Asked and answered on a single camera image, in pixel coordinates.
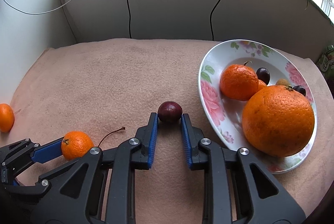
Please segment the tiny orange kumquat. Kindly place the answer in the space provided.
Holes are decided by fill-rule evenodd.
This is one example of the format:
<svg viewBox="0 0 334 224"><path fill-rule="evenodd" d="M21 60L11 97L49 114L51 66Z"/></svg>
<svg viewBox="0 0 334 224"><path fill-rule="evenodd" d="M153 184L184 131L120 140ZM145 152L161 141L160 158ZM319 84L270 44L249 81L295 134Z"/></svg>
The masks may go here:
<svg viewBox="0 0 334 224"><path fill-rule="evenodd" d="M261 89L265 87L267 87L266 83L259 79L258 80L258 91L260 91Z"/></svg>

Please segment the mandarin at towel edge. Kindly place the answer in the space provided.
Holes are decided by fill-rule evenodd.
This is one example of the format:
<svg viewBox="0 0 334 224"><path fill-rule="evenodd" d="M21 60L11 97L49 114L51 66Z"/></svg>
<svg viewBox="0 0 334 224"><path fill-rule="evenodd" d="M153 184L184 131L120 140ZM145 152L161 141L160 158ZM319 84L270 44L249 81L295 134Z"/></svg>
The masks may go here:
<svg viewBox="0 0 334 224"><path fill-rule="evenodd" d="M15 117L12 108L5 103L0 104L0 129L9 132L14 125Z"/></svg>

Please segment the dark cherry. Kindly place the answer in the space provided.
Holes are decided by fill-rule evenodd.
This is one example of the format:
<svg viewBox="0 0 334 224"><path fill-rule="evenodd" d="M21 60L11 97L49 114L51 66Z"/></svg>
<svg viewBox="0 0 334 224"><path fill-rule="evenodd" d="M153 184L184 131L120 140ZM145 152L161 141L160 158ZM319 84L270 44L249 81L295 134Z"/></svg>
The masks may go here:
<svg viewBox="0 0 334 224"><path fill-rule="evenodd" d="M174 101L165 101L158 108L158 118L163 123L177 123L182 113L181 106Z"/></svg>
<svg viewBox="0 0 334 224"><path fill-rule="evenodd" d="M258 68L256 75L258 76L258 79L263 81L266 85L269 84L271 76L266 68Z"/></svg>
<svg viewBox="0 0 334 224"><path fill-rule="evenodd" d="M300 94L306 96L306 89L302 85L297 85L293 87L293 90L299 92Z"/></svg>

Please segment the pink towel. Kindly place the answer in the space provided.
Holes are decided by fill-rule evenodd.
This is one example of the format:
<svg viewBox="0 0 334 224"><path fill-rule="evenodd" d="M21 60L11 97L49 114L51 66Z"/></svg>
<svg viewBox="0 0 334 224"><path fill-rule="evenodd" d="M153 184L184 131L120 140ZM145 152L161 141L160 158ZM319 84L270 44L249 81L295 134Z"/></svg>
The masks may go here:
<svg viewBox="0 0 334 224"><path fill-rule="evenodd" d="M133 137L164 101L175 101L191 123L218 142L201 106L197 75L213 43L130 40L46 49L11 100L15 123L1 145L31 139L48 143L70 131L109 149ZM135 174L137 223L201 223L203 172L185 160L179 126L158 128L152 168Z"/></svg>

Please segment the mandarin with stem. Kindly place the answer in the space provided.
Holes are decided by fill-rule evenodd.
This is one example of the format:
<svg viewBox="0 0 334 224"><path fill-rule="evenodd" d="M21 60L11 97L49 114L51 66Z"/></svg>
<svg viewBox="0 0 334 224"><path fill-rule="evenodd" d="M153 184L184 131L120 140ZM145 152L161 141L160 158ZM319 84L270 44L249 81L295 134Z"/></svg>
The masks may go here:
<svg viewBox="0 0 334 224"><path fill-rule="evenodd" d="M219 88L223 95L233 100L248 101L258 91L258 76L247 65L248 62L229 65L221 73Z"/></svg>

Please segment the white floral plate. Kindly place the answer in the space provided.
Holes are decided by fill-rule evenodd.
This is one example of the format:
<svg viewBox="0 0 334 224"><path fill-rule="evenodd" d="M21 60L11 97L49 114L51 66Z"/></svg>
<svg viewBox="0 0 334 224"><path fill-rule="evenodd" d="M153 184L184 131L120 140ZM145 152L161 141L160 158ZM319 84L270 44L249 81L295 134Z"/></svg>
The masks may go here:
<svg viewBox="0 0 334 224"><path fill-rule="evenodd" d="M246 103L225 97L219 88L221 73L229 65L244 62L254 70L266 68L270 73L270 85L275 85L279 79L286 79L291 86L304 86L306 99L313 112L317 112L316 103L307 81L286 54L255 41L232 39L212 47L200 64L198 88L205 115L227 148L236 151L241 147L246 147L273 174L287 173L300 166L308 157L315 142L316 132L312 133L309 142L300 152L289 157L271 157L252 147L242 130L242 111Z"/></svg>

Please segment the large orange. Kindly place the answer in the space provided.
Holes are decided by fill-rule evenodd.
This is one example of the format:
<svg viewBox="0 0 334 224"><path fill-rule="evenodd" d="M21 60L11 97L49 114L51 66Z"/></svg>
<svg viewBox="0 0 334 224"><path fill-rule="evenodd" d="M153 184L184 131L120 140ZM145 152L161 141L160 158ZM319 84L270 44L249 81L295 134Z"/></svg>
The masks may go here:
<svg viewBox="0 0 334 224"><path fill-rule="evenodd" d="M286 86L261 89L242 112L247 141L273 157L288 157L301 151L311 139L314 126L314 111L308 99Z"/></svg>

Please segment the small mandarin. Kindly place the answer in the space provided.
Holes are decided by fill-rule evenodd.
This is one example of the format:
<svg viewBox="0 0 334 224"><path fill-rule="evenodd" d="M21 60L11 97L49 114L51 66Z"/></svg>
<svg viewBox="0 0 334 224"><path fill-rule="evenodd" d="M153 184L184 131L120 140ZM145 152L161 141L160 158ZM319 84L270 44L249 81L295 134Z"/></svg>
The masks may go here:
<svg viewBox="0 0 334 224"><path fill-rule="evenodd" d="M70 131L62 139L61 151L67 161L84 156L92 147L92 139L81 131Z"/></svg>

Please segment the green printed box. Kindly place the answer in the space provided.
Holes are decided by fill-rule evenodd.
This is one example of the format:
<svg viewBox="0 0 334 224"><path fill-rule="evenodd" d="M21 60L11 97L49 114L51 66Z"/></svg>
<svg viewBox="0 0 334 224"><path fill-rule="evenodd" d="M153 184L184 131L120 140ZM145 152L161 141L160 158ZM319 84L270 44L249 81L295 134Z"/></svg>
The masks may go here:
<svg viewBox="0 0 334 224"><path fill-rule="evenodd" d="M316 61L316 66L325 79L333 78L333 44L323 49Z"/></svg>

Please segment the brown longan in plate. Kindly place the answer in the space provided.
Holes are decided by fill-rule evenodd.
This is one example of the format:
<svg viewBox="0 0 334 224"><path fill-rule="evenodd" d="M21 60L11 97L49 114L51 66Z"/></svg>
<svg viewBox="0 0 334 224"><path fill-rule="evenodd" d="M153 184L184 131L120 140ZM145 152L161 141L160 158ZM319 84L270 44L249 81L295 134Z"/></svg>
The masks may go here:
<svg viewBox="0 0 334 224"><path fill-rule="evenodd" d="M281 78L276 82L276 85L282 85L282 86L288 87L290 85L290 83L289 83L288 80L286 80L284 78Z"/></svg>

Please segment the cherry stem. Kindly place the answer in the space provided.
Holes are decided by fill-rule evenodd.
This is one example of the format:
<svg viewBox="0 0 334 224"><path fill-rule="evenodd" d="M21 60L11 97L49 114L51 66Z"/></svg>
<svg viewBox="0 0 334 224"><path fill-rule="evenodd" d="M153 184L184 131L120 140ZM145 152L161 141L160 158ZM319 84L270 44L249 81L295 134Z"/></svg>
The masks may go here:
<svg viewBox="0 0 334 224"><path fill-rule="evenodd" d="M106 138L108 138L109 136L111 136L111 135L113 135L113 134L115 134L115 133L117 133L117 132L124 131L125 129L126 129L125 126L122 126L121 128L119 128L119 129L117 129L117 130L114 130L114 131L110 132L109 134L105 135L105 136L100 140L100 142L99 142L99 144L98 144L97 146L100 147L101 144L103 143L103 141L104 141Z"/></svg>

